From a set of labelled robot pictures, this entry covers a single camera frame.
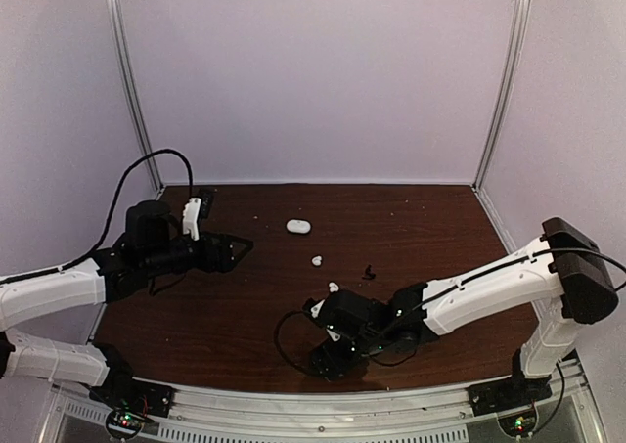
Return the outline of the black earbud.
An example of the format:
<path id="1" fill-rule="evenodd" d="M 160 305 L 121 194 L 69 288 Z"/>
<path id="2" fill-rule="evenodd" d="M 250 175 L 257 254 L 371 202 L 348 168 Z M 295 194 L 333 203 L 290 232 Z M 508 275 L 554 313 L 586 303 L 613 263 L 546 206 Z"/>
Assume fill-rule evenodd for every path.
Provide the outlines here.
<path id="1" fill-rule="evenodd" d="M 363 273 L 362 279 L 366 280 L 366 281 L 371 281 L 374 280 L 376 278 L 376 273 L 373 271 L 372 265 L 369 264 Z"/>

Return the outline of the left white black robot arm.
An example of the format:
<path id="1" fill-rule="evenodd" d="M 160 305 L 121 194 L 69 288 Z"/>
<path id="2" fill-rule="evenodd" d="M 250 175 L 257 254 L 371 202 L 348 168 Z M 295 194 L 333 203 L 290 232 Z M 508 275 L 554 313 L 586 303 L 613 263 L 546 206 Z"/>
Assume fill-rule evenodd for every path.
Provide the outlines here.
<path id="1" fill-rule="evenodd" d="M 169 205 L 145 200 L 126 211 L 125 230 L 109 248 L 96 248 L 66 266 L 1 281 L 1 375 L 37 377 L 102 387 L 120 408 L 141 397 L 130 365 L 110 345 L 75 345 L 19 331 L 24 322 L 78 306 L 111 304 L 152 288 L 157 278 L 232 271 L 251 240 L 210 233 L 201 221 L 209 201 L 190 199 L 177 220 Z"/>

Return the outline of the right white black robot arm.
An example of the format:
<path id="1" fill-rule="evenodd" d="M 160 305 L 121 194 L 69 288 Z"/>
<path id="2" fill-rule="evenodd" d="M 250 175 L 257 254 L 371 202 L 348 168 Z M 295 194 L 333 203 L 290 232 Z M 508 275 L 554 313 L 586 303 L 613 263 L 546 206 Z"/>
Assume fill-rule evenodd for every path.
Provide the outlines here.
<path id="1" fill-rule="evenodd" d="M 309 355 L 313 374 L 339 379 L 386 350 L 412 353 L 469 323 L 546 300 L 549 309 L 516 352 L 514 374 L 501 387 L 508 404 L 523 404 L 571 351 L 580 331 L 619 304 L 606 268 L 611 260 L 597 244 L 558 217 L 542 227 L 540 237 L 506 257 L 401 288 L 386 302 L 348 289 L 309 299 L 304 314 L 328 335 Z"/>

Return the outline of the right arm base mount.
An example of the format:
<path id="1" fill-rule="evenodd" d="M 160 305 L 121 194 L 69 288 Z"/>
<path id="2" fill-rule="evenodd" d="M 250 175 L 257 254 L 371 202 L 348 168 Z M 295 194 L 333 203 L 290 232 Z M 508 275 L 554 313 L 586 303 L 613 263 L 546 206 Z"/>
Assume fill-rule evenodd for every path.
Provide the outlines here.
<path id="1" fill-rule="evenodd" d="M 539 425 L 536 404 L 553 393 L 549 379 L 507 377 L 475 384 L 467 389 L 475 417 L 495 414 L 500 430 L 508 437 L 530 437 Z"/>

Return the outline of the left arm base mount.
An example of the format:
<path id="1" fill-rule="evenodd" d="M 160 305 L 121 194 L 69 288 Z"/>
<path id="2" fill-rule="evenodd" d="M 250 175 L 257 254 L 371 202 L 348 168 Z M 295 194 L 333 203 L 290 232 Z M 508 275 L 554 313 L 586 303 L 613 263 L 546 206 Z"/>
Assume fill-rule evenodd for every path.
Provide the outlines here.
<path id="1" fill-rule="evenodd" d="M 174 388 L 137 379 L 122 386 L 88 386 L 89 398 L 110 410 L 104 428 L 114 440 L 125 442 L 146 430 L 156 430 L 156 418 L 167 418 L 173 403 Z"/>

